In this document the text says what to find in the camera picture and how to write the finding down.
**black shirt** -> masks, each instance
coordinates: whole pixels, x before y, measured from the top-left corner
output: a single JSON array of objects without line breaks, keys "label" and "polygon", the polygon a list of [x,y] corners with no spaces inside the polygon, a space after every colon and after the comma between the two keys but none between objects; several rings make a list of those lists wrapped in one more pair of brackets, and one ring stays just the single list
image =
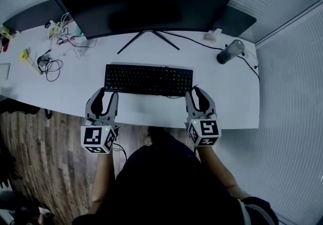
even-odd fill
[{"label": "black shirt", "polygon": [[179,154],[155,146],[134,152],[97,214],[77,217],[73,225],[116,221],[278,224],[269,203],[233,198],[193,152]]}]

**wire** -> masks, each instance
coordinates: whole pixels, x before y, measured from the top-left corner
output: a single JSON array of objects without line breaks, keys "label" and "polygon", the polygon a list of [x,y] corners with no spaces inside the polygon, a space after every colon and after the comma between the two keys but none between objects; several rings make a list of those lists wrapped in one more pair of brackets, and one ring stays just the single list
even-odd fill
[{"label": "wire", "polygon": [[[40,59],[39,61],[37,60],[37,64],[38,64],[38,69],[42,72],[42,73],[45,73],[46,74],[46,80],[49,81],[49,82],[53,82],[53,81],[56,81],[58,79],[58,77],[60,76],[61,74],[61,68],[63,67],[63,61],[62,60],[53,60],[52,58],[48,57],[47,59],[42,59],[42,57],[47,54],[48,52],[50,52],[50,50],[48,50],[46,53],[44,53],[43,55],[41,55],[38,59]],[[40,67],[40,63],[43,62],[45,65],[44,65],[44,69],[42,70],[42,68]],[[51,70],[51,67],[52,67],[52,64],[53,63],[56,63],[58,68],[55,69],[55,70]],[[48,73],[52,73],[52,72],[59,72],[59,74],[57,75],[57,77],[54,79],[54,80],[50,80],[48,79]]]},{"label": "wire", "polygon": [[[170,97],[170,96],[165,96],[165,97],[167,97],[167,98],[172,98],[172,97]],[[181,98],[181,97],[183,97],[183,96],[179,96],[179,97],[175,97],[175,98]]]},{"label": "wire", "polygon": [[250,69],[256,74],[256,76],[258,76],[258,80],[260,82],[260,77],[259,77],[258,73],[256,73],[254,71],[254,69],[250,66],[250,64],[247,62],[247,60],[245,58],[240,57],[240,56],[237,56],[237,57],[243,59],[246,62],[246,64],[250,67]]},{"label": "wire", "polygon": [[95,45],[96,45],[96,41],[97,41],[97,39],[95,40],[95,44],[94,44],[94,46],[74,45],[74,44],[70,41],[70,39],[67,39],[67,41],[68,41],[72,46],[74,46],[74,47],[87,47],[87,48],[94,48],[94,47],[95,47]]},{"label": "wire", "polygon": [[173,34],[173,33],[168,33],[168,32],[165,32],[165,31],[160,31],[160,32],[165,33],[165,34],[168,34],[168,35],[176,36],[176,37],[186,38],[186,39],[188,39],[188,40],[191,40],[191,41],[193,41],[193,42],[195,42],[195,43],[197,43],[197,44],[200,44],[200,45],[202,45],[202,46],[206,46],[206,47],[208,47],[208,48],[218,49],[218,50],[223,50],[222,48],[218,48],[218,47],[212,47],[212,46],[204,45],[204,44],[202,44],[202,43],[200,43],[200,42],[197,42],[197,41],[195,41],[195,40],[193,40],[193,39],[191,39],[191,38],[189,38],[189,37],[184,37],[184,36],[181,36],[181,35],[177,35],[177,34]]},{"label": "wire", "polygon": [[61,44],[65,43],[65,42],[69,42],[69,43],[70,43],[72,46],[74,46],[74,47],[86,47],[86,48],[94,48],[94,47],[95,47],[97,39],[95,40],[95,44],[94,44],[94,46],[74,45],[74,44],[71,42],[71,40],[73,40],[73,39],[74,39],[74,38],[76,38],[76,37],[85,37],[85,35],[75,36],[75,35],[73,35],[72,33],[69,33],[69,29],[68,29],[67,27],[66,27],[65,29],[67,29],[67,33],[60,35],[60,36],[59,36],[59,38],[58,38],[58,40],[57,40],[57,42],[56,42],[56,44],[61,45]]},{"label": "wire", "polygon": [[[197,44],[200,44],[200,45],[202,45],[202,46],[206,46],[206,47],[208,47],[208,48],[212,48],[212,49],[218,49],[218,50],[223,50],[222,48],[219,48],[219,47],[212,47],[212,46],[208,46],[208,45],[204,45],[204,44],[202,44],[202,43],[200,43],[200,42],[197,42],[197,41],[195,41],[195,40],[193,40],[193,39],[191,39],[191,38],[188,38],[188,37],[184,37],[184,36],[181,36],[181,35],[177,35],[177,34],[173,34],[173,33],[169,33],[169,32],[165,32],[165,31],[160,31],[160,32],[162,32],[162,33],[165,33],[165,34],[168,34],[168,35],[172,35],[172,36],[176,36],[176,37],[182,37],[182,38],[186,38],[186,39],[188,39],[188,40],[191,40],[191,41],[193,41],[193,42],[195,42],[195,43],[197,43]],[[250,53],[249,51],[248,51],[248,53],[249,54],[251,54],[256,60],[257,60],[257,63],[258,63],[258,59],[252,54],[252,53]],[[259,81],[260,81],[260,78],[259,78],[259,75],[258,75],[258,73],[256,73],[254,70],[253,70],[253,68],[249,65],[249,63],[247,62],[247,60],[245,59],[245,58],[242,58],[242,57],[240,57],[240,56],[238,56],[239,58],[241,58],[241,59],[243,59],[245,62],[246,62],[246,64],[250,67],[250,69],[256,74],[256,76],[258,76],[258,79],[259,79]]]},{"label": "wire", "polygon": [[254,67],[255,69],[257,69],[257,67],[259,65],[259,61],[258,61],[257,57],[254,56],[252,53],[250,53],[250,51],[247,50],[246,48],[244,50],[247,52],[247,54],[250,54],[257,61],[257,65]]},{"label": "wire", "polygon": [[[48,24],[47,26],[46,26],[46,29],[48,30],[48,39],[50,39],[50,40],[52,40],[54,37],[58,37],[58,35],[60,34],[60,33],[62,33],[63,32],[63,22],[65,21],[65,19],[66,19],[66,17],[68,16],[68,14],[69,13],[65,13],[65,14],[63,14],[62,15],[62,17],[61,17],[61,22],[59,22],[59,24],[57,25],[57,24]],[[57,28],[57,31],[51,36],[51,37],[49,37],[49,35],[50,35],[50,32],[51,32],[51,30],[52,30],[52,28]]]},{"label": "wire", "polygon": [[126,161],[128,160],[127,159],[127,154],[126,154],[126,151],[124,150],[124,148],[118,144],[118,143],[114,143],[115,145],[118,145],[121,149],[113,149],[114,151],[123,151],[123,153],[125,154],[125,157],[126,157]]}]

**marker cube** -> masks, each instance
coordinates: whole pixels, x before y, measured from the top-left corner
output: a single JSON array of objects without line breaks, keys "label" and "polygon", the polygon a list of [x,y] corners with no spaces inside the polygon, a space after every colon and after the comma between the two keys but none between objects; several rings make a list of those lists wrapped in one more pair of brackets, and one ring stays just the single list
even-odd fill
[{"label": "marker cube", "polygon": [[192,119],[187,131],[195,147],[213,146],[221,137],[220,123],[216,119]]},{"label": "marker cube", "polygon": [[111,126],[81,126],[81,145],[90,153],[110,153],[116,137]]}]

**desk surface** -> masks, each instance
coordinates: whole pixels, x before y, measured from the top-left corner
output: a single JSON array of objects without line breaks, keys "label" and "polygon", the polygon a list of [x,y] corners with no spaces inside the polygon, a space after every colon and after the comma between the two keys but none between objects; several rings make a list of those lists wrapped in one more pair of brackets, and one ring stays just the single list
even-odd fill
[{"label": "desk surface", "polygon": [[[201,43],[224,48],[235,38],[220,34],[216,43],[203,41],[202,32],[174,32]],[[8,80],[0,81],[0,94],[30,105],[84,117],[85,105],[92,94],[103,87],[105,65],[111,63],[182,67],[193,70],[193,85],[205,90],[215,101],[222,129],[258,128],[259,81],[246,63],[239,58],[225,65],[217,62],[219,50],[210,49],[184,38],[163,35],[181,50],[178,51],[152,33],[145,33],[119,55],[117,52],[136,34],[98,38],[94,48],[76,57],[72,45],[56,45],[46,39],[44,27],[36,27],[17,34],[7,52],[0,55],[0,63],[11,63]],[[256,55],[254,44],[244,41],[246,49]],[[25,48],[36,60],[50,47],[53,59],[61,59],[64,66],[59,78],[48,82],[27,62],[20,63]],[[253,57],[247,59],[251,66]],[[111,93],[103,98],[107,108]],[[119,93],[116,122],[184,128],[187,113],[185,98]]]}]

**sleeve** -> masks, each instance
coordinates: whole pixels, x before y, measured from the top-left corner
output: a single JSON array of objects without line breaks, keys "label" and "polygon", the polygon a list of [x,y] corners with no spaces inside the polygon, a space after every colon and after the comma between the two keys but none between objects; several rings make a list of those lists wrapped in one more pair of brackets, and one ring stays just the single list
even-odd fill
[{"label": "sleeve", "polygon": [[96,214],[86,214],[86,215],[76,217],[73,220],[72,225],[98,224],[96,221],[97,221]]},{"label": "sleeve", "polygon": [[268,224],[278,225],[278,219],[271,205],[257,197],[238,200],[241,206],[245,225]]}]

